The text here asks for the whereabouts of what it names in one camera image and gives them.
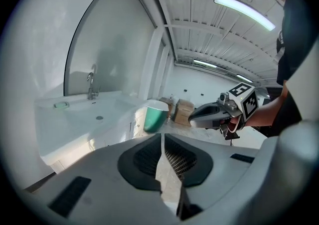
floor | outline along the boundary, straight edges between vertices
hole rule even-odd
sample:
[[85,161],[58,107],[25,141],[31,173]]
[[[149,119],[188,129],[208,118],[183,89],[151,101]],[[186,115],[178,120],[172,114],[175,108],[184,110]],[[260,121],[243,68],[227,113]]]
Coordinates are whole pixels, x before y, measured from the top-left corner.
[[[216,144],[230,145],[230,141],[226,141],[219,130],[204,129],[188,127],[181,124],[177,124],[171,120],[166,120],[164,125],[160,128],[158,133],[162,133],[161,140],[161,152],[162,156],[157,166],[156,179],[161,183],[162,195],[161,198],[166,205],[176,213],[177,203],[179,200],[181,181],[176,176],[175,172],[171,168],[165,154],[164,154],[164,133],[179,134],[194,139],[207,141]],[[263,140],[266,138],[264,135],[254,130],[251,127],[244,128],[239,132],[240,139],[233,140],[234,146],[247,147],[259,149]]]

ceiling light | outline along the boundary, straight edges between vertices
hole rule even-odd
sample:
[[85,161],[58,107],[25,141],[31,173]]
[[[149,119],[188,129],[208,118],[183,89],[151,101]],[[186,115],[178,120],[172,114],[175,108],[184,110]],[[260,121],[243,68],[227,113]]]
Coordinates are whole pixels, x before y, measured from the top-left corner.
[[215,3],[221,4],[224,6],[227,6],[229,8],[232,8],[238,12],[241,12],[255,21],[257,21],[259,24],[263,25],[266,29],[269,31],[273,30],[276,26],[270,22],[266,17],[264,17],[261,13],[253,9],[251,6],[242,3],[240,0],[214,0]]
[[249,79],[247,79],[247,78],[245,78],[245,77],[243,77],[243,76],[241,76],[241,75],[236,75],[237,77],[239,77],[239,78],[241,78],[241,79],[243,79],[243,80],[245,80],[245,81],[247,81],[247,82],[249,82],[249,83],[252,83],[253,81],[251,81],[251,80],[249,80]]
[[206,62],[203,62],[203,61],[200,61],[200,60],[194,60],[194,63],[205,65],[207,67],[217,68],[217,66],[215,66],[213,64],[209,64],[209,63],[206,63]]

ceiling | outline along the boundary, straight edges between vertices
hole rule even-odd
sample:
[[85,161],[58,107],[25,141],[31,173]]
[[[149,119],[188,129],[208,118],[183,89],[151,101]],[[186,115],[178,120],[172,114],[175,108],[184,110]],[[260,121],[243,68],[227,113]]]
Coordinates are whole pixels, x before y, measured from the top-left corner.
[[279,86],[274,56],[283,8],[276,0],[241,1],[266,15],[276,28],[268,31],[214,0],[160,0],[166,9],[176,63],[192,65],[198,58],[225,69],[228,76],[241,74],[256,86]]

faucet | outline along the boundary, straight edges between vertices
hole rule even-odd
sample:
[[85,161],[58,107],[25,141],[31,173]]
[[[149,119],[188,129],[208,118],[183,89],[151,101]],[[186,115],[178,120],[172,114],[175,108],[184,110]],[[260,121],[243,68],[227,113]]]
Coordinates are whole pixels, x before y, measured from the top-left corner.
[[94,92],[93,91],[93,79],[94,79],[94,74],[92,72],[90,72],[88,74],[88,78],[86,79],[86,81],[88,82],[90,80],[91,77],[91,82],[90,82],[90,88],[89,88],[89,93],[88,93],[88,100],[92,100],[94,96],[98,96],[99,95],[99,90],[98,92]]

ceiling beam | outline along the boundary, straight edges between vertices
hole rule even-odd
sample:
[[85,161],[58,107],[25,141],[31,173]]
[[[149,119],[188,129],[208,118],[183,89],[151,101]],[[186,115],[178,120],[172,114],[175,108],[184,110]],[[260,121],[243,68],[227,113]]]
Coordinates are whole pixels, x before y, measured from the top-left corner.
[[277,78],[264,78],[264,79],[260,79],[259,81],[269,81],[269,80],[277,80]]
[[209,26],[206,24],[198,23],[198,22],[190,22],[190,21],[184,21],[184,20],[172,20],[171,24],[167,23],[165,27],[174,27],[174,28],[184,28],[184,29],[194,29],[199,31],[204,31],[210,34],[214,34],[217,36],[220,36],[222,38],[226,38],[230,41],[233,41],[234,43],[240,44],[242,46],[247,47],[249,50],[257,54],[257,56],[263,56],[263,58],[266,58],[270,65],[273,65],[274,68],[277,68],[277,65],[274,63],[273,58],[270,57],[266,52],[264,52],[262,49],[254,45],[253,43],[249,42],[248,40],[235,35],[231,32],[227,32],[224,29],[220,29],[214,26]]
[[[185,54],[185,55],[191,55],[193,57],[197,57],[200,59],[205,59],[207,60],[207,54],[204,53],[199,53],[199,52],[193,52],[193,51],[189,51],[189,50],[183,50],[183,49],[178,49],[177,50],[178,54]],[[217,65],[221,65],[224,67],[228,67],[230,68],[232,71],[234,71],[234,74],[241,74],[247,78],[249,78],[250,80],[261,80],[261,78],[259,76],[257,76],[256,74],[248,71],[247,69],[244,69],[240,66],[237,66],[229,61],[225,61],[223,59],[219,59],[213,56],[209,57],[209,61],[212,63],[216,63]]]
[[258,71],[257,73],[258,73],[258,74],[261,74],[261,73],[265,73],[265,72],[268,72],[268,71],[277,71],[277,69],[275,69],[275,68],[272,68],[272,69],[264,69],[264,70]]
[[[168,9],[167,9],[167,6],[166,6],[166,1],[165,0],[159,0],[159,3],[160,3],[161,8],[163,10],[163,14],[164,14],[164,17],[165,17],[165,20],[166,20],[167,24],[171,25],[169,12],[168,12]],[[174,37],[174,33],[173,33],[173,28],[172,27],[168,27],[168,31],[169,31],[170,38],[171,38],[171,41],[172,41],[175,57],[177,57],[177,48],[176,48],[176,41],[175,41],[175,37]]]

